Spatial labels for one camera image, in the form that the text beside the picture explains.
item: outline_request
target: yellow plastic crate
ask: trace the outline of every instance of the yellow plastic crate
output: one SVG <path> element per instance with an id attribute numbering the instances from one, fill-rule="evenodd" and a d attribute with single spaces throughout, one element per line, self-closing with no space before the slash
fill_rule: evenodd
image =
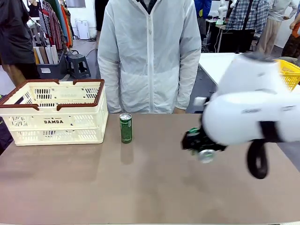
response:
<path id="1" fill-rule="evenodd" d="M 284 60 L 276 61 L 280 63 L 281 75 L 284 82 L 290 91 L 294 90 L 296 85 L 300 82 L 300 67 Z"/>

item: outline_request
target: person in white jacket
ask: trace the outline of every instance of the person in white jacket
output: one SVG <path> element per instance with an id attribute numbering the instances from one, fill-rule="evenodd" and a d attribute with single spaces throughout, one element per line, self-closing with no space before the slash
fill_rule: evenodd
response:
<path id="1" fill-rule="evenodd" d="M 110 0 L 98 47 L 110 113 L 184 113 L 200 54 L 194 0 Z"/>

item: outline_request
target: blue jacket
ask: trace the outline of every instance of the blue jacket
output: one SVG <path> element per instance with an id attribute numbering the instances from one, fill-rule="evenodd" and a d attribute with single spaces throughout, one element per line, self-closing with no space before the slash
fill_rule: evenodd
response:
<path id="1" fill-rule="evenodd" d="M 196 6 L 197 17 L 199 17 L 199 12 L 203 9 L 203 17 L 207 19 L 210 13 L 211 1 L 212 0 L 194 0 Z"/>

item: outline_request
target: person in black clothing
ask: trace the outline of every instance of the person in black clothing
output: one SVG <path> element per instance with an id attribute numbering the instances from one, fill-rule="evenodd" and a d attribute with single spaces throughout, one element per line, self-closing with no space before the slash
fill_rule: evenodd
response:
<path id="1" fill-rule="evenodd" d="M 27 26 L 29 14 L 22 0 L 0 0 L 0 57 L 12 81 L 40 79 Z"/>
<path id="2" fill-rule="evenodd" d="M 97 37 L 96 37 L 97 49 L 98 49 L 99 38 L 102 29 L 104 11 L 108 1 L 109 0 L 95 0 L 95 14 L 96 14 L 96 24 L 97 24 Z"/>
<path id="3" fill-rule="evenodd" d="M 39 17 L 38 10 L 39 10 L 39 2 L 36 0 L 28 0 L 28 8 L 29 8 L 29 16 L 30 17 Z"/>

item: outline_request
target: camouflage pants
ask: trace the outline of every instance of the camouflage pants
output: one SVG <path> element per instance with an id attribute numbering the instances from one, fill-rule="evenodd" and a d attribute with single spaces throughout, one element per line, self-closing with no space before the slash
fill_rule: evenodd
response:
<path id="1" fill-rule="evenodd" d="M 298 58 L 300 56 L 300 37 L 295 38 L 292 34 L 287 40 L 282 51 L 283 57 Z"/>

